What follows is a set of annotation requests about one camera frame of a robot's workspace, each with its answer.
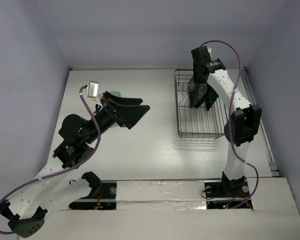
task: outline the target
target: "white wall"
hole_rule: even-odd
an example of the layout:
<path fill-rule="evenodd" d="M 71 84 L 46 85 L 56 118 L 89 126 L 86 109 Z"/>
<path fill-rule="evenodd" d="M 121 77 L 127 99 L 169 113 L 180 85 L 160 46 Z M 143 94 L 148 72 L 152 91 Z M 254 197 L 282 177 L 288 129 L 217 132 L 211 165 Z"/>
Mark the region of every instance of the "white wall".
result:
<path fill-rule="evenodd" d="M 0 0 L 0 198 L 47 160 L 68 73 L 36 3 Z"/>
<path fill-rule="evenodd" d="M 285 0 L 36 0 L 72 67 L 192 66 L 191 50 L 232 43 L 244 65 Z M 234 54 L 218 45 L 227 67 Z"/>
<path fill-rule="evenodd" d="M 279 172 L 300 213 L 300 0 L 284 5 L 248 76 Z"/>

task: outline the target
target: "metal wire rack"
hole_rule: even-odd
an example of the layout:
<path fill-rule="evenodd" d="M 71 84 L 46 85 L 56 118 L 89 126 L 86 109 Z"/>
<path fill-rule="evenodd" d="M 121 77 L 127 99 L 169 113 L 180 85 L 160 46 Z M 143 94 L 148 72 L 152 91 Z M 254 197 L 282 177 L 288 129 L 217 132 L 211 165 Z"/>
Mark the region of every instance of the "metal wire rack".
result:
<path fill-rule="evenodd" d="M 177 131 L 180 138 L 217 139 L 225 134 L 228 121 L 225 105 L 218 98 L 207 111 L 206 103 L 198 108 L 190 108 L 188 82 L 193 77 L 193 70 L 177 69 L 174 71 L 175 106 Z"/>

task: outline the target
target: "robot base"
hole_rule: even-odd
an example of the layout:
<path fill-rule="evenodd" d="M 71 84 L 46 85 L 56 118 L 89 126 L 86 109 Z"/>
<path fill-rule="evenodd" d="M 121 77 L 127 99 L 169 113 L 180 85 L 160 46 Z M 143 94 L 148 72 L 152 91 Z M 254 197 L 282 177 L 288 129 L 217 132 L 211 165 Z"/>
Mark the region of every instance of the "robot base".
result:
<path fill-rule="evenodd" d="M 208 200 L 214 198 L 234 199 L 236 197 L 243 197 L 242 194 L 244 194 L 246 198 L 250 196 L 248 183 L 244 176 L 240 179 L 229 180 L 224 172 L 222 172 L 221 181 L 205 182 L 204 189 L 205 196 Z"/>

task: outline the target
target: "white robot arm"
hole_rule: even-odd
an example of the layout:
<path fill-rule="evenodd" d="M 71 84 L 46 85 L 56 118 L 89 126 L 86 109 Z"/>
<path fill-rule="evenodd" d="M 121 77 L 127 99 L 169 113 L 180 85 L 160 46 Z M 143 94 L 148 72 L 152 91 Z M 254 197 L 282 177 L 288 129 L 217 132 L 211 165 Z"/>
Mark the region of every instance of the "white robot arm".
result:
<path fill-rule="evenodd" d="M 115 123 L 120 127 L 131 129 L 150 107 L 141 105 L 143 102 L 141 98 L 118 97 L 107 91 L 102 94 L 99 101 L 97 87 L 96 83 L 91 82 L 87 91 L 87 97 L 97 103 L 95 115 L 88 110 L 91 120 L 76 114 L 68 115 L 58 132 L 64 141 L 54 150 L 53 156 L 44 168 L 34 180 L 24 184 L 29 186 L 19 194 L 1 200 L 0 214 L 9 220 L 8 226 L 12 230 L 12 232 L 0 231 L 1 234 L 15 233 L 23 238 L 30 237 L 43 226 L 47 217 L 55 210 L 68 206 L 77 199 L 87 196 L 95 198 L 100 195 L 103 183 L 93 172 L 86 172 L 74 183 L 52 194 L 51 192 L 70 170 L 76 171 L 76 168 L 93 155 L 101 134 Z M 82 93 L 80 94 L 84 105 L 89 109 Z M 95 149 L 89 147 L 88 144 L 97 138 Z"/>
<path fill-rule="evenodd" d="M 206 102 L 207 108 L 219 97 L 226 109 L 231 112 L 231 132 L 229 134 L 230 119 L 224 128 L 228 140 L 228 155 L 221 182 L 205 183 L 206 196 L 209 198 L 233 198 L 236 192 L 247 185 L 244 166 L 250 142 L 258 133 L 261 108 L 252 105 L 239 90 L 234 90 L 234 83 L 230 79 L 226 67 L 218 58 L 211 60 L 211 49 L 206 46 L 195 48 L 191 51 L 193 58 L 193 83 L 190 92 L 190 107 L 198 108 Z M 200 87 L 207 84 L 207 91 L 202 93 Z"/>

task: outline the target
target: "red wire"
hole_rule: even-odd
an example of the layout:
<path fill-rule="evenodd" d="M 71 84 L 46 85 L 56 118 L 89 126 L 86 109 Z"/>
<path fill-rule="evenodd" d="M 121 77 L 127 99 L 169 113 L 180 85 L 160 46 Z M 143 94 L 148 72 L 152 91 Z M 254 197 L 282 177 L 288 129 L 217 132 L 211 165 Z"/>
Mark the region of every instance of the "red wire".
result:
<path fill-rule="evenodd" d="M 247 199 L 246 195 L 242 191 L 240 191 L 240 189 L 238 191 L 244 197 L 244 200 L 246 200 Z"/>
<path fill-rule="evenodd" d="M 96 205 L 95 205 L 95 207 L 98 207 L 98 206 L 100 206 L 100 199 L 102 198 L 102 195 L 104 194 L 104 189 L 102 189 L 101 190 L 101 193 L 100 193 L 100 196 L 98 197 L 98 199 L 97 199 L 97 201 L 96 201 Z"/>

